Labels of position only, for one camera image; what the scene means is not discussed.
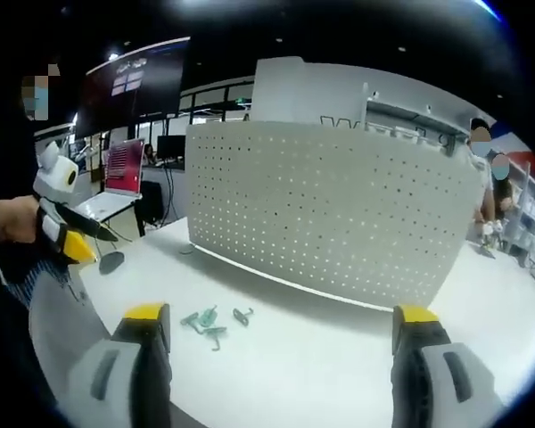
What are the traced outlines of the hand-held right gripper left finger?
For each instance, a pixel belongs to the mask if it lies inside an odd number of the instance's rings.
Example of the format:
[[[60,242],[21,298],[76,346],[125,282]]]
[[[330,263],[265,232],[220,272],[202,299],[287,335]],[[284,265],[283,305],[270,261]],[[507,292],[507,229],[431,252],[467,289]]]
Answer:
[[[170,307],[131,308],[109,338],[71,368],[66,416],[73,427],[170,427]]]

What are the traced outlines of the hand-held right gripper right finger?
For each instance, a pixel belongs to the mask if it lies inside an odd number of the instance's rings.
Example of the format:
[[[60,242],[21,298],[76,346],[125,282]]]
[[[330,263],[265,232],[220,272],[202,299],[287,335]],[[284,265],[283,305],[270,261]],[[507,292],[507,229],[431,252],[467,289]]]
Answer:
[[[430,310],[393,308],[393,427],[489,427],[504,409],[493,373]]]

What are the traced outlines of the person's left hand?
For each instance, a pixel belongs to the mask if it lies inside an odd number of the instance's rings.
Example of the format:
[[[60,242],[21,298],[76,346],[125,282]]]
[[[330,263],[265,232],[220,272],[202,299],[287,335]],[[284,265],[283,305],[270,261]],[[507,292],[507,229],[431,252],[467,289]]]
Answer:
[[[30,195],[0,200],[0,242],[33,243],[38,208],[37,200]]]

